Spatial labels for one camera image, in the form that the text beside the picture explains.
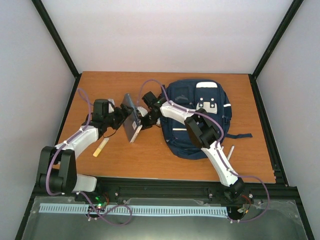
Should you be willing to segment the dark blue Wuthering Heights book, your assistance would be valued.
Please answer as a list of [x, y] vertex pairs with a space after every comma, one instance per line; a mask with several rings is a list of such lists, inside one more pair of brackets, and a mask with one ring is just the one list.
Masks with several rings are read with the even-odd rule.
[[124, 131], [128, 141], [130, 143], [133, 143], [136, 140], [140, 130], [142, 129], [142, 123], [139, 119], [138, 109], [132, 101], [129, 93], [126, 93], [124, 95], [122, 104], [128, 107], [128, 117], [123, 122]]

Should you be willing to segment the navy blue student backpack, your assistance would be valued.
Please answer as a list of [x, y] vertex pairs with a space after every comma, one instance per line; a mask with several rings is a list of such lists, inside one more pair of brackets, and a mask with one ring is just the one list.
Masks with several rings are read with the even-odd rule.
[[[223, 129], [223, 137], [231, 139], [251, 138], [251, 133], [229, 134], [232, 120], [232, 106], [222, 86], [210, 79], [181, 79], [172, 82], [165, 89], [169, 100], [189, 108], [203, 108]], [[187, 160], [200, 160], [207, 156], [195, 147], [184, 124], [168, 117], [160, 117], [164, 140], [170, 151]]]

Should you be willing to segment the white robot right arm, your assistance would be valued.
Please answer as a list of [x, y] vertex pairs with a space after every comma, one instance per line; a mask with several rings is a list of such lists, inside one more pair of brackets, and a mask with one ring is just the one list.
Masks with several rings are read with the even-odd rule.
[[224, 196], [235, 202], [242, 195], [245, 184], [224, 154], [220, 140], [224, 136], [222, 127], [207, 112], [189, 109], [163, 97], [156, 97], [151, 91], [142, 97], [149, 112], [141, 120], [144, 127], [153, 126], [159, 117], [173, 119], [185, 125], [192, 144], [201, 149], [218, 174], [224, 186]]

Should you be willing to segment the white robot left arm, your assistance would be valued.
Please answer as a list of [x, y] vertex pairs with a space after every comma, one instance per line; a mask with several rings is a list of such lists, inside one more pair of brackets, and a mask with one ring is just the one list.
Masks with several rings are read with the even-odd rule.
[[96, 177], [77, 173], [76, 160], [108, 128], [119, 129], [135, 110], [136, 106], [129, 101], [115, 107], [109, 99], [95, 100], [76, 133], [60, 144], [41, 150], [35, 185], [51, 196], [86, 192], [92, 201], [101, 200], [104, 188], [97, 184]]

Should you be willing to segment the yellow highlighter pen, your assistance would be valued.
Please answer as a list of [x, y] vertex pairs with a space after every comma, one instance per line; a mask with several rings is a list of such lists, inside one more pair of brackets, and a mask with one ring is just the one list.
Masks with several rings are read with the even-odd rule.
[[105, 137], [102, 142], [99, 144], [99, 146], [97, 147], [97, 149], [94, 151], [93, 156], [95, 158], [97, 158], [99, 156], [99, 154], [101, 153], [101, 151], [103, 150], [103, 148], [106, 146], [106, 144], [109, 141], [109, 137]]

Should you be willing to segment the green capped white marker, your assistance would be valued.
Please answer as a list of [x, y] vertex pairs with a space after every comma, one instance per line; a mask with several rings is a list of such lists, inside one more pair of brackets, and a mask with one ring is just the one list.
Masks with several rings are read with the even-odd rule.
[[233, 152], [234, 152], [234, 149], [235, 149], [235, 146], [232, 145], [231, 148], [230, 148], [230, 150], [229, 150], [229, 153], [228, 153], [228, 155], [227, 155], [227, 159], [228, 159], [228, 160], [230, 160], [230, 158], [231, 158], [231, 156], [232, 156], [232, 154], [233, 154]]

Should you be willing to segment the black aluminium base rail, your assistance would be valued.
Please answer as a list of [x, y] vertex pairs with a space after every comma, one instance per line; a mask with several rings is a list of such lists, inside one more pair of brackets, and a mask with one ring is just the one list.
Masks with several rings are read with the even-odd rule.
[[[261, 183], [246, 183], [242, 194], [252, 194], [254, 201], [266, 201], [268, 190], [271, 200], [300, 201], [296, 187], [281, 183], [267, 183], [265, 186]], [[245, 202], [241, 196], [233, 201], [228, 200], [224, 191], [225, 188], [219, 182], [99, 177], [96, 189], [86, 195], [94, 202], [98, 201], [98, 197], [108, 197], [110, 202], [118, 204], [133, 198], [193, 199], [220, 205], [239, 205]]]

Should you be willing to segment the black frame post left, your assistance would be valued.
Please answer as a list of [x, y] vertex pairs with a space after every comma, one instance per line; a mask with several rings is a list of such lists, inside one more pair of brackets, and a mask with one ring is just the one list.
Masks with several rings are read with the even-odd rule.
[[55, 45], [57, 46], [61, 56], [63, 57], [65, 63], [67, 64], [71, 74], [76, 79], [80, 73], [77, 70], [62, 38], [59, 35], [59, 32], [57, 31], [48, 11], [46, 10], [45, 5], [41, 0], [31, 0], [33, 3], [36, 11], [38, 12], [40, 18], [42, 19], [46, 29], [48, 30], [50, 36], [52, 37]]

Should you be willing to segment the black frame post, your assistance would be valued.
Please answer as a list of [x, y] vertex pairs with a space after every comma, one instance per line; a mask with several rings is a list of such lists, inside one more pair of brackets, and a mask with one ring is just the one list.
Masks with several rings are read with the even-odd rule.
[[290, 4], [288, 10], [286, 11], [284, 17], [282, 18], [273, 37], [271, 38], [269, 44], [267, 45], [267, 48], [265, 49], [257, 66], [255, 67], [255, 69], [252, 73], [254, 80], [256, 80], [258, 78], [258, 76], [260, 75], [260, 73], [262, 72], [263, 68], [265, 67], [265, 65], [268, 62], [269, 58], [271, 57], [272, 53], [276, 49], [282, 36], [286, 32], [287, 28], [289, 27], [290, 23], [292, 22], [293, 18], [295, 17], [296, 13], [298, 12], [298, 10], [303, 2], [304, 2], [304, 0], [293, 0], [292, 3]]
[[71, 74], [76, 79], [80, 73], [77, 70], [62, 38], [59, 35], [59, 32], [57, 31], [48, 11], [46, 10], [45, 5], [41, 0], [31, 0], [33, 3], [36, 11], [38, 12], [40, 18], [42, 19], [46, 29], [48, 30], [50, 36], [52, 37], [55, 45], [57, 46], [61, 56], [63, 57], [65, 63], [67, 64]]

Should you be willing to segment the black frame post right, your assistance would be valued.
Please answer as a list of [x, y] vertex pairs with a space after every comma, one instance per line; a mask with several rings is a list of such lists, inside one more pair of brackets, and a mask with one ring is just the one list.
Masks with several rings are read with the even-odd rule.
[[290, 23], [292, 22], [293, 18], [295, 17], [296, 13], [298, 12], [298, 10], [303, 2], [304, 2], [304, 0], [293, 0], [292, 3], [290, 4], [288, 10], [286, 11], [284, 17], [282, 18], [273, 37], [271, 38], [269, 44], [267, 45], [267, 48], [265, 49], [257, 66], [255, 67], [255, 69], [252, 73], [254, 80], [256, 80], [258, 78], [258, 76], [260, 75], [260, 73], [262, 72], [263, 68], [265, 67], [265, 65], [268, 62], [269, 58], [271, 57], [272, 53], [276, 49], [282, 36], [286, 32], [287, 28], [289, 27]]

